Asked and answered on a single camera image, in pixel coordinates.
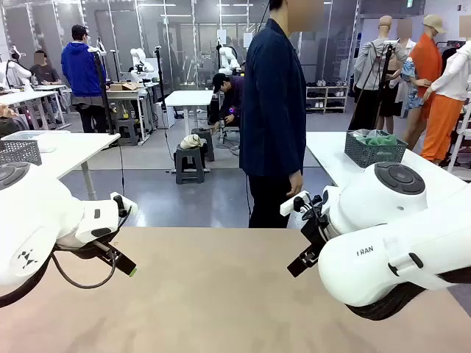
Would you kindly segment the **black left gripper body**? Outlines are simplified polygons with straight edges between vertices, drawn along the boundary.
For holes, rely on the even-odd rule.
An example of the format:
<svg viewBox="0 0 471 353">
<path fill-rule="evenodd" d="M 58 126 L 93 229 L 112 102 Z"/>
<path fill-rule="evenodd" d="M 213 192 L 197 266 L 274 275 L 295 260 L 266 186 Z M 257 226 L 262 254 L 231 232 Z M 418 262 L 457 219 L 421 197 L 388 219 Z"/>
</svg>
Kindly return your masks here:
<svg viewBox="0 0 471 353">
<path fill-rule="evenodd" d="M 118 234 L 118 230 L 95 229 L 76 232 L 58 239 L 54 250 L 70 252 L 79 258 L 107 257 L 111 250 L 110 242 Z"/>
</svg>

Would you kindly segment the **person's right hand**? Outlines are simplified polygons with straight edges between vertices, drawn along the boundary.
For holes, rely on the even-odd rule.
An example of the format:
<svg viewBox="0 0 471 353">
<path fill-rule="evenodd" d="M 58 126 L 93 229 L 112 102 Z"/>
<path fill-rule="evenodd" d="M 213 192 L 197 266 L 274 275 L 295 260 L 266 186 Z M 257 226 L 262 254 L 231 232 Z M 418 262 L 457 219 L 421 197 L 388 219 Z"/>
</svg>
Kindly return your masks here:
<svg viewBox="0 0 471 353">
<path fill-rule="evenodd" d="M 287 197 L 291 198 L 302 191 L 303 176 L 301 171 L 296 171 L 295 173 L 291 174 L 289 176 L 289 182 L 291 185 L 291 190 L 286 195 Z"/>
</svg>

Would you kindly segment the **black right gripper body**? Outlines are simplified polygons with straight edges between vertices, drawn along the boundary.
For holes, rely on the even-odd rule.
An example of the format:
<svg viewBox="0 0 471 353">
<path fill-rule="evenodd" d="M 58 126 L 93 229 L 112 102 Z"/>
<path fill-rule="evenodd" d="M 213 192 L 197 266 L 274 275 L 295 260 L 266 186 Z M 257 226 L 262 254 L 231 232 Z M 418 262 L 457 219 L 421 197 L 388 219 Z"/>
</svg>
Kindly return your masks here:
<svg viewBox="0 0 471 353">
<path fill-rule="evenodd" d="M 303 254 L 320 254 L 322 248 L 329 240 L 327 233 L 328 220 L 326 215 L 317 212 L 308 212 L 302 216 L 305 221 L 301 233 L 308 240 L 310 245 Z"/>
</svg>

